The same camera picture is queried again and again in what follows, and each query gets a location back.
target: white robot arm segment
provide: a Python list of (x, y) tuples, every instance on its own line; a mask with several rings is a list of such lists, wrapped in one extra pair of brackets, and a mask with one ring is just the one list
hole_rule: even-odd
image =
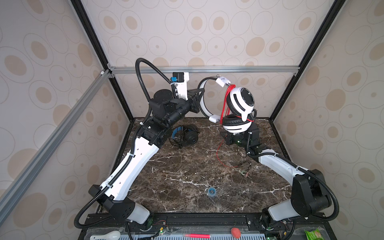
[[(149, 145), (149, 141), (145, 138), (136, 138), (135, 140), (135, 154), (129, 163), (128, 167), (124, 170), (124, 172), (118, 177), (118, 179), (113, 183), (113, 187), (109, 188), (105, 195), (110, 197), (114, 196), (113, 200), (120, 201), (124, 200), (127, 196), (129, 189), (133, 181), (135, 181), (136, 177), (139, 175), (143, 167), (147, 164), (150, 158), (157, 153), (159, 148), (154, 144)], [(117, 172), (122, 168), (122, 166), (128, 160), (130, 152), (127, 153), (127, 156), (123, 159), (123, 161), (119, 164), (116, 170), (101, 184), (101, 187), (104, 188), (108, 185), (109, 181), (117, 174)]]
[[(263, 150), (261, 153), (264, 153), (264, 152), (271, 152), (271, 153), (277, 154), (272, 149)], [(298, 174), (304, 175), (304, 173), (302, 171), (299, 171), (299, 170), (293, 168), (287, 162), (285, 162), (285, 161), (281, 160), (280, 158), (275, 157), (273, 155), (264, 155), (264, 156), (259, 157), (259, 163), (269, 167), (270, 169), (275, 171), (277, 174), (282, 176), (287, 182), (289, 182), (289, 184), (291, 186), (292, 186), (293, 178), (296, 175), (298, 175)]]

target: marble tabletop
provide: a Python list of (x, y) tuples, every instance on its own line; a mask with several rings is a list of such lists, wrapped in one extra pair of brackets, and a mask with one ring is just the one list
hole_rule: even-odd
[[(260, 142), (281, 154), (269, 122), (257, 119)], [(135, 121), (133, 131), (138, 126)], [(221, 145), (220, 124), (204, 118), (185, 118), (176, 125), (195, 124), (199, 140), (182, 149), (166, 141), (140, 172), (128, 197), (152, 212), (261, 212), (290, 198), (291, 186), (268, 167), (249, 157), (236, 145)], [(130, 150), (131, 138), (125, 154)], [(215, 197), (207, 189), (217, 190)]]

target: aluminum frame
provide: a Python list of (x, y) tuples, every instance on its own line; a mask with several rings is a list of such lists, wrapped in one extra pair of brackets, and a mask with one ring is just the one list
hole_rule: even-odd
[(52, 154), (56, 151), (64, 137), (69, 133), (73, 125), (79, 119), (93, 97), (100, 90), (101, 86), (111, 77), (109, 70), (104, 70), (89, 86), (79, 101), (73, 106), (64, 120), (57, 126), (54, 132), (46, 140), (44, 145), (34, 155), (33, 159), (24, 168), (23, 172), (14, 180), (8, 188), (6, 194), (0, 201), (0, 226), (7, 219), (13, 208), (23, 197), (29, 186), (40, 173), (44, 165), (48, 162)]
[[(163, 73), (189, 72), (189, 73), (297, 73), (299, 66), (193, 66), (193, 67), (158, 67)], [(135, 67), (110, 68), (112, 74), (136, 74)], [(149, 67), (140, 67), (141, 73), (156, 73)]]

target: enclosure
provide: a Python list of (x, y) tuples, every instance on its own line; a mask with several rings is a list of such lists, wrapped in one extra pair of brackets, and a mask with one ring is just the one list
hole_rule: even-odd
[[(255, 99), (260, 141), (318, 169), (338, 239), (384, 232), (383, 0), (14, 0), (0, 3), (0, 239), (77, 239), (73, 225), (148, 111), (135, 62), (188, 89), (226, 77)], [(152, 98), (170, 89), (140, 65)], [(220, 115), (226, 89), (205, 86)], [(252, 213), (291, 186), (222, 143), (200, 112), (196, 145), (168, 141), (128, 197), (153, 212)], [(217, 189), (210, 198), (206, 191)], [(82, 216), (103, 212), (97, 203)], [(333, 207), (324, 210), (326, 215)]]

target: red wire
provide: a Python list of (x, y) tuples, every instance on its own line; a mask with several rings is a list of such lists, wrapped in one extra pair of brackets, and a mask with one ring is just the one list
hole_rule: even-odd
[(227, 103), (227, 96), (232, 91), (232, 89), (234, 89), (235, 87), (236, 87), (236, 85), (231, 84), (231, 85), (229, 85), (229, 87), (227, 88), (227, 91), (225, 92), (225, 98), (224, 98), (224, 103), (223, 103), (223, 110), (221, 111), (221, 117), (220, 117), (220, 124), (223, 124), (223, 116), (224, 116), (225, 105)]
[(221, 164), (224, 165), (224, 167), (231, 167), (231, 166), (227, 166), (227, 165), (225, 165), (225, 164), (220, 160), (220, 158), (219, 158), (218, 155), (217, 155), (218, 150), (220, 149), (221, 144), (223, 144), (223, 142), (224, 142), (224, 139), (223, 139), (223, 141), (221, 141), (220, 145), (219, 145), (218, 148), (217, 148), (217, 151), (216, 151), (216, 157), (217, 157), (217, 160), (218, 160), (219, 162), (221, 162)]
[[(236, 115), (235, 115), (236, 116)], [(240, 116), (237, 116), (238, 118), (241, 118)], [(248, 121), (253, 122), (254, 120), (250, 120), (247, 118)]]

